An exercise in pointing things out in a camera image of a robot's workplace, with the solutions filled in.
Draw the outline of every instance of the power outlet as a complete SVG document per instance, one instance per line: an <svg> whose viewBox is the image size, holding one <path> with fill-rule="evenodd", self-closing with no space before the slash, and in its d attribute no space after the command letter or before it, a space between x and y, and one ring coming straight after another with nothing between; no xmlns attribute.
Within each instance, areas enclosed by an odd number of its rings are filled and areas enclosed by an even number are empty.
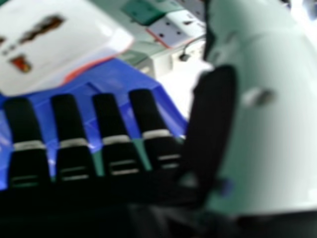
<svg viewBox="0 0 317 238"><path fill-rule="evenodd" d="M177 0L187 10L194 14L201 21L205 21L204 0Z"/></svg>
<svg viewBox="0 0 317 238"><path fill-rule="evenodd" d="M153 24L169 12L183 9L174 0L130 0L122 7L132 20L144 26Z"/></svg>
<svg viewBox="0 0 317 238"><path fill-rule="evenodd" d="M182 67L184 64L188 63L191 60L202 59L204 55L205 44L206 41L201 40L191 44L186 49L182 48L181 50L171 54L173 70ZM182 61L180 59L181 56L184 55L184 53L189 56L188 61Z"/></svg>
<svg viewBox="0 0 317 238"><path fill-rule="evenodd" d="M206 25L187 10L170 12L147 28L167 48L176 48L206 33Z"/></svg>

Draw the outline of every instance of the blue plastic packaging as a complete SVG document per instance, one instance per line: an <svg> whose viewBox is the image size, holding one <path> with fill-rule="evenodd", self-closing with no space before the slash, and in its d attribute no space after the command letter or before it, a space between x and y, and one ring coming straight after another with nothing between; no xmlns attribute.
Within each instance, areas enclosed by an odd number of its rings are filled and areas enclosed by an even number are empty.
<svg viewBox="0 0 317 238"><path fill-rule="evenodd" d="M56 127L50 104L52 96L64 93L70 93L75 96L90 142L91 151L95 153L101 150L102 142L93 108L92 96L99 93L113 93L120 106L130 136L132 138L140 138L140 132L128 99L129 91L140 88L152 90L167 126L175 136L183 135L187 122L162 86L118 59L101 63L84 72L72 82L57 89L27 95L26 97L33 103L42 135L48 148L51 175L54 176L55 154L58 148ZM7 166L12 151L10 130L2 110L3 102L7 99L0 96L0 190L6 189Z"/></svg>

